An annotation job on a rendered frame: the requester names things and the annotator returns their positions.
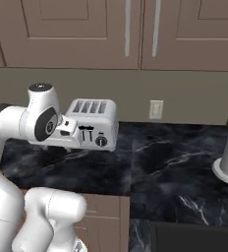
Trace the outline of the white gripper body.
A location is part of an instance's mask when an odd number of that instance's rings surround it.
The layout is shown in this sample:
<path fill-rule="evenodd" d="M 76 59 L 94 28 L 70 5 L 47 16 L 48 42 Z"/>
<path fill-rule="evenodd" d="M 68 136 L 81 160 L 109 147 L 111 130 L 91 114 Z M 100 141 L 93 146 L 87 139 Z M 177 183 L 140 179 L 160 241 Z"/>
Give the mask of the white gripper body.
<path fill-rule="evenodd" d="M 42 142 L 29 141 L 29 143 L 41 146 L 78 149 L 82 145 L 82 137 L 80 135 L 80 130 L 76 129 L 74 133 L 70 133 L 69 135 L 61 135 L 60 132 L 56 132 Z"/>

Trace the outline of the white four-slot toaster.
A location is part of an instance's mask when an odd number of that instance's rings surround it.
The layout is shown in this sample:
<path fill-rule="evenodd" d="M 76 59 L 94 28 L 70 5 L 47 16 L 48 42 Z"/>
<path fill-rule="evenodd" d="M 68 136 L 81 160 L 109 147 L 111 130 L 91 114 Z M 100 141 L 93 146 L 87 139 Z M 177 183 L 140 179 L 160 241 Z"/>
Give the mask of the white four-slot toaster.
<path fill-rule="evenodd" d="M 116 149 L 119 122 L 117 105 L 111 99 L 77 98 L 72 101 L 66 116 L 77 121 L 79 144 L 76 149 Z"/>

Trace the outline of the taupe drawer front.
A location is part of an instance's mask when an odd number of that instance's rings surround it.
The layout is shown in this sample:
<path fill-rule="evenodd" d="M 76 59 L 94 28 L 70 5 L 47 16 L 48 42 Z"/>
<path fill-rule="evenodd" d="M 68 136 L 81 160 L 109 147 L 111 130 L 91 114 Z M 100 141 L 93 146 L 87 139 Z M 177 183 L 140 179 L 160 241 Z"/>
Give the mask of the taupe drawer front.
<path fill-rule="evenodd" d="M 126 196 L 110 196 L 84 194 L 87 202 L 86 214 L 101 218 L 127 218 L 130 210 L 130 198 Z"/>

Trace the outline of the taupe base cupboard door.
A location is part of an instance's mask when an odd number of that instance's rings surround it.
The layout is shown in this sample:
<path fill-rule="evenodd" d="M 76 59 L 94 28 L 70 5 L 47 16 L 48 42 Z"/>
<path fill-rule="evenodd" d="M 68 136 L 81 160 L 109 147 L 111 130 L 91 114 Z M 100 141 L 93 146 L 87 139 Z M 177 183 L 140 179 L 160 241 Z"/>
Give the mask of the taupe base cupboard door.
<path fill-rule="evenodd" d="M 88 252 L 129 251 L 128 219 L 85 217 L 75 229 Z"/>

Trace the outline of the black appliance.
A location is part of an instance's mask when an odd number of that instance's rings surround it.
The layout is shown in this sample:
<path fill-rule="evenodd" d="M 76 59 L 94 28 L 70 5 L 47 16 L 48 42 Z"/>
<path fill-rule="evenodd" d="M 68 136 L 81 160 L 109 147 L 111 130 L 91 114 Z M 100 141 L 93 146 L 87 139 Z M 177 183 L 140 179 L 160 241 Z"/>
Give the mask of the black appliance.
<path fill-rule="evenodd" d="M 228 252 L 228 227 L 151 223 L 151 252 Z"/>

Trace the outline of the white wall outlet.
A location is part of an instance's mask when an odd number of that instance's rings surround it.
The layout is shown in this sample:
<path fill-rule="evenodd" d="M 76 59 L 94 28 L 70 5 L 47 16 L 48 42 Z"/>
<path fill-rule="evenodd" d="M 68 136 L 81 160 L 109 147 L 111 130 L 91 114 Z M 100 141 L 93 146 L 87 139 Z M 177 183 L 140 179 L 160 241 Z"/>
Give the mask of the white wall outlet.
<path fill-rule="evenodd" d="M 163 112 L 163 100 L 152 100 L 149 107 L 149 118 L 150 119 L 161 119 Z"/>

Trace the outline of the wide taupe wall cupboard door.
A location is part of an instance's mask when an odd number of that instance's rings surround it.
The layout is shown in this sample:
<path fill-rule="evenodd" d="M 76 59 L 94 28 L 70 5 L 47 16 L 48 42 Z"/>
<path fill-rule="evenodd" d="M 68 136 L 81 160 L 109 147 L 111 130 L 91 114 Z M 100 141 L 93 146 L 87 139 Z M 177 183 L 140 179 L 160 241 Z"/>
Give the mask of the wide taupe wall cupboard door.
<path fill-rule="evenodd" d="M 0 0 L 0 45 L 8 67 L 137 69 L 142 0 Z"/>

